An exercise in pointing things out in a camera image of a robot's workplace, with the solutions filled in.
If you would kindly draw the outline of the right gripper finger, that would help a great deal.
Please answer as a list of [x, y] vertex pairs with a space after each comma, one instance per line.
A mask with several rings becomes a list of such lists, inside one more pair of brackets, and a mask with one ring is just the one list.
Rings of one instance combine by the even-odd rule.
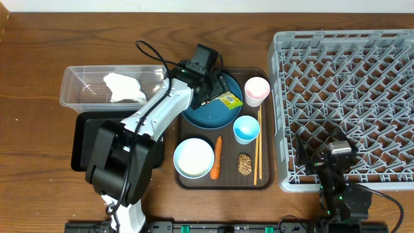
[[303, 142], [297, 133], [295, 134], [295, 140], [296, 140], [296, 163], [298, 166], [306, 165], [308, 163], [308, 155], [307, 155], [305, 146], [303, 145]]
[[345, 135], [345, 133], [342, 131], [341, 128], [338, 128], [336, 130], [336, 134], [337, 134], [337, 137], [338, 137], [337, 141], [346, 140], [351, 145], [352, 152], [357, 152], [358, 151], [358, 148], [355, 146], [355, 144], [351, 140], [349, 140], [347, 138], [347, 136]]

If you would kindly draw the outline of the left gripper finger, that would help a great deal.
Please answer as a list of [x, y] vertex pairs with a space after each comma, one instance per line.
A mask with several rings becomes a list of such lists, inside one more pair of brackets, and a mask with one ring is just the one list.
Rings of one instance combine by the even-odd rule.
[[229, 91], [226, 76], [216, 76], [212, 80], [212, 100]]
[[198, 85], [193, 91], [193, 99], [190, 107], [192, 109], [198, 109], [201, 104], [209, 99], [210, 88], [208, 84]]

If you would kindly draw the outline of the yellow green snack wrapper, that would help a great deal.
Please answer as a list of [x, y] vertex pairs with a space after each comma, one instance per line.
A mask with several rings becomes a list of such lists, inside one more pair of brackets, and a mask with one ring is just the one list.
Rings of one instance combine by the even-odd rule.
[[236, 97], [233, 93], [230, 91], [227, 91], [220, 95], [218, 99], [229, 109], [235, 109], [237, 107], [241, 107], [243, 105], [243, 102]]

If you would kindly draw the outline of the white napkin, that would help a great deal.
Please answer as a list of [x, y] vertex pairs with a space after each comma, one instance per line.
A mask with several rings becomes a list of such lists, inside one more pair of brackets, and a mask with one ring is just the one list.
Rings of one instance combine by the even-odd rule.
[[140, 104], [147, 102], [146, 95], [141, 91], [141, 84], [137, 79], [112, 72], [104, 76], [103, 81], [111, 91], [111, 103], [124, 100]]

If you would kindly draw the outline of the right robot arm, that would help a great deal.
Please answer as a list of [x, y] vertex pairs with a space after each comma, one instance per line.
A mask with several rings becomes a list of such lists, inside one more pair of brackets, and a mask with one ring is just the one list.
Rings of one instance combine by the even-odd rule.
[[320, 181], [321, 208], [328, 213], [310, 224], [308, 232], [361, 232], [361, 221], [368, 218], [372, 193], [357, 188], [343, 176], [356, 160], [358, 148], [341, 129], [337, 141], [327, 146], [320, 156], [309, 156], [298, 134], [296, 162], [305, 167], [307, 175], [317, 175]]

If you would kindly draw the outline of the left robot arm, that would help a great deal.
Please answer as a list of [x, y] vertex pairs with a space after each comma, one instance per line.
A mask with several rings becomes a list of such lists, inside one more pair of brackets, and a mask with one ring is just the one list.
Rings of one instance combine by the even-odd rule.
[[106, 202], [115, 232], [141, 232], [141, 198], [149, 185], [152, 150], [175, 117], [229, 90], [221, 69], [185, 61], [166, 72], [159, 91], [119, 123], [106, 120], [94, 140], [85, 180]]

